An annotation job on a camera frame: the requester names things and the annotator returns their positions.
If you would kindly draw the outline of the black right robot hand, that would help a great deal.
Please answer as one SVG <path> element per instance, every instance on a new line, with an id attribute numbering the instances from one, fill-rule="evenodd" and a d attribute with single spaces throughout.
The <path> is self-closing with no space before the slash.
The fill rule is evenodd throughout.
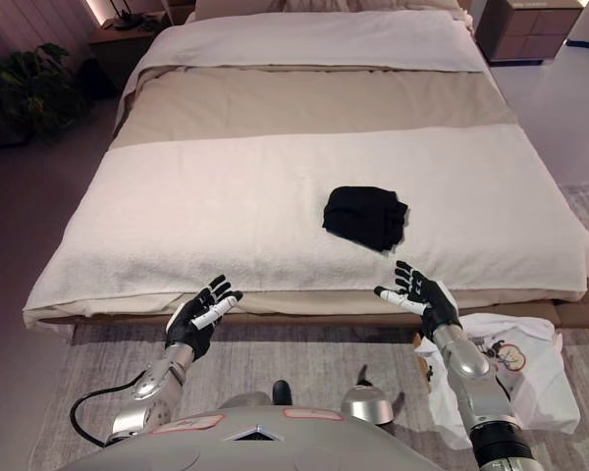
<path id="1" fill-rule="evenodd" d="M 461 327 L 456 301 L 442 282 L 427 278 L 401 260 L 396 262 L 395 276 L 396 289 L 377 286 L 374 293 L 379 298 L 420 316 L 422 332 L 428 340 L 434 340 L 434 333 L 440 327 Z"/>

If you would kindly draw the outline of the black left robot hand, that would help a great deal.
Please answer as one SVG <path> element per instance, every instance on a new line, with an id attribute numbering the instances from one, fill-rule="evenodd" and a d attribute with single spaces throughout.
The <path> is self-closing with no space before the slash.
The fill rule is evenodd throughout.
<path id="1" fill-rule="evenodd" d="M 232 290 L 225 275 L 220 275 L 194 298 L 180 304 L 166 325 L 165 346 L 183 344 L 191 348 L 196 361 L 208 351 L 221 319 L 243 298 Z"/>

